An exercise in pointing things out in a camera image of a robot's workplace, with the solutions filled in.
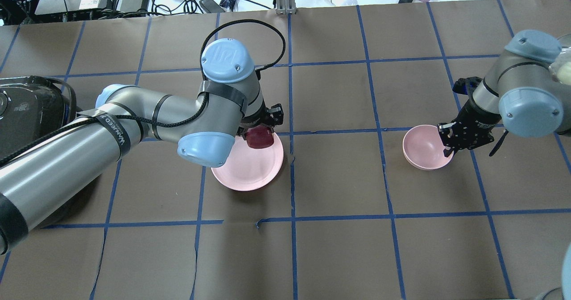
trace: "pink bowl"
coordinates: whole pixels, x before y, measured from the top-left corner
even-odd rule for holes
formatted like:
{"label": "pink bowl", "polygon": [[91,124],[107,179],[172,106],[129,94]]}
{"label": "pink bowl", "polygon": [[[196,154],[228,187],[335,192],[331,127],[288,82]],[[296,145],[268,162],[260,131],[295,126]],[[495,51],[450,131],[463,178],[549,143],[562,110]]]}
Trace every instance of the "pink bowl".
{"label": "pink bowl", "polygon": [[436,170],[448,164],[454,154],[445,157],[438,128],[434,125],[418,125],[406,132],[402,139],[402,152],[410,164],[421,170]]}
{"label": "pink bowl", "polygon": [[236,137],[228,160],[220,168],[211,168],[222,185],[236,191],[253,191],[273,180],[284,158],[280,138],[273,134],[273,145],[252,149],[241,137]]}

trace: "brown table surface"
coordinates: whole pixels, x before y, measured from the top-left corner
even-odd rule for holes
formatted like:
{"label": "brown table surface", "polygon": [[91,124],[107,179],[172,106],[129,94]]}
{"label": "brown table surface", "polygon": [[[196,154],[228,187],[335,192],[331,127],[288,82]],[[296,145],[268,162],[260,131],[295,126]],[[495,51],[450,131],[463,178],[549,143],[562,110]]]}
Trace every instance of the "brown table surface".
{"label": "brown table surface", "polygon": [[[401,142],[410,127],[453,119],[467,99],[453,81],[483,76],[514,33],[571,32],[571,0],[4,26],[0,77],[66,79],[83,109],[111,83],[194,98],[202,41],[239,18],[288,41],[261,79],[266,103],[285,107],[277,132],[291,154],[277,178],[233,192],[176,145],[142,142],[69,217],[2,256],[0,298],[497,299],[561,284],[571,138],[508,136],[492,158],[488,145],[433,172],[408,164]],[[258,65],[281,50],[254,24],[221,37]]]}

